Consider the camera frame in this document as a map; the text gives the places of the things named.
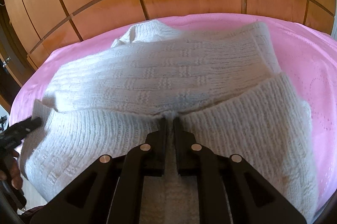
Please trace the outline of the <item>person's left hand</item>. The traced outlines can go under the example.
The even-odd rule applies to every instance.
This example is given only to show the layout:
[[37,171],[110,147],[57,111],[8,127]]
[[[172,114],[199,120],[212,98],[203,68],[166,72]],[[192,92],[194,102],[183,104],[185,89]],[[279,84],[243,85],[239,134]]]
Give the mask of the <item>person's left hand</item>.
[[12,160],[11,167],[9,168],[9,173],[11,177],[11,184],[13,188],[17,190],[21,190],[23,186],[23,180],[21,178],[20,169],[17,163],[17,159],[19,158],[19,153],[15,150],[11,152]]

